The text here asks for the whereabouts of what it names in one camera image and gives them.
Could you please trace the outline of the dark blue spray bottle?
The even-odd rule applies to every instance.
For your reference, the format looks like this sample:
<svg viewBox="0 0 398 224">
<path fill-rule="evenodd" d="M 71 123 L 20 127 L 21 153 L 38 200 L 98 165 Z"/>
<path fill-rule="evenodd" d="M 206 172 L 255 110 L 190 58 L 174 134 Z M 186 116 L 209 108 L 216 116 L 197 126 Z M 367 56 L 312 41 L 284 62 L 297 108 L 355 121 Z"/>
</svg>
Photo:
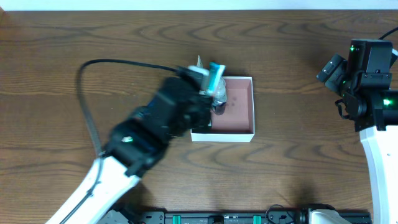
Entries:
<svg viewBox="0 0 398 224">
<path fill-rule="evenodd" d="M 215 115 L 222 115 L 224 113 L 227 100 L 226 82 L 221 78 L 213 94 L 212 110 Z"/>
</svg>

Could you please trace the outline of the white shampoo tube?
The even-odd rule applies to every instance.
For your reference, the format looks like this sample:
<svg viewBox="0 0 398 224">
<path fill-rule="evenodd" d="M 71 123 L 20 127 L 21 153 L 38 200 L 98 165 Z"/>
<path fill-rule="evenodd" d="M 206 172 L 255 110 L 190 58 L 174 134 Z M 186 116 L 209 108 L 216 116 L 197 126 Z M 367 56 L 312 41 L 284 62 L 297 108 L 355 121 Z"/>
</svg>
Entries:
<svg viewBox="0 0 398 224">
<path fill-rule="evenodd" d="M 201 57 L 198 55 L 198 58 L 197 58 L 197 64 L 196 64 L 196 66 L 197 67 L 199 67 L 199 68 L 203 68 L 203 64 L 202 64 L 202 61 L 201 61 Z"/>
</svg>

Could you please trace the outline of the green toothpaste tube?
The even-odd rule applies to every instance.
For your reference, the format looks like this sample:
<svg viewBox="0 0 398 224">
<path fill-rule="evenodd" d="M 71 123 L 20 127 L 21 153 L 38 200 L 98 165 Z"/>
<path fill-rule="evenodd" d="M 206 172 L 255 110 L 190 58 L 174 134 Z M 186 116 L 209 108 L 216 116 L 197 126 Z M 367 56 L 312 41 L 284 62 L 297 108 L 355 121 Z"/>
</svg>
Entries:
<svg viewBox="0 0 398 224">
<path fill-rule="evenodd" d="M 208 86 L 206 88 L 207 95 L 219 97 L 224 94 L 225 84 L 222 79 L 222 76 L 225 69 L 226 69 L 225 65 L 221 65 L 215 62 L 210 62 Z"/>
</svg>

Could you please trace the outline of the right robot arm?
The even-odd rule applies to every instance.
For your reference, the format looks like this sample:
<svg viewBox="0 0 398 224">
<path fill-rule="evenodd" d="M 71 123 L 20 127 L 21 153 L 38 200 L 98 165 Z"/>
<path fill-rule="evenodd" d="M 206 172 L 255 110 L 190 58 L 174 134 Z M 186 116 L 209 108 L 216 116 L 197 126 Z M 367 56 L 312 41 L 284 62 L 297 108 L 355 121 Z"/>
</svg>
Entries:
<svg viewBox="0 0 398 224">
<path fill-rule="evenodd" d="M 340 96 L 335 105 L 351 120 L 365 151 L 374 223 L 397 223 L 397 91 L 391 67 L 397 51 L 389 40 L 353 39 L 348 58 L 335 54 L 317 75 Z"/>
</svg>

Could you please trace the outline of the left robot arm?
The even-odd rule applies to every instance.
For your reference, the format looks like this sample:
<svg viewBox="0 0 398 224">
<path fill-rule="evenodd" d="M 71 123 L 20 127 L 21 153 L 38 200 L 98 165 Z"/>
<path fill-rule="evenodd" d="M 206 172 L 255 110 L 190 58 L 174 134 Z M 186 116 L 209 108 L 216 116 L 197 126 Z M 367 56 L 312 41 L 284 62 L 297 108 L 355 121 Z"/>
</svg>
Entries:
<svg viewBox="0 0 398 224">
<path fill-rule="evenodd" d="M 173 138 L 210 122 L 212 99 L 200 82 L 166 78 L 152 101 L 114 127 L 104 155 L 49 223 L 97 223 L 164 156 Z"/>
</svg>

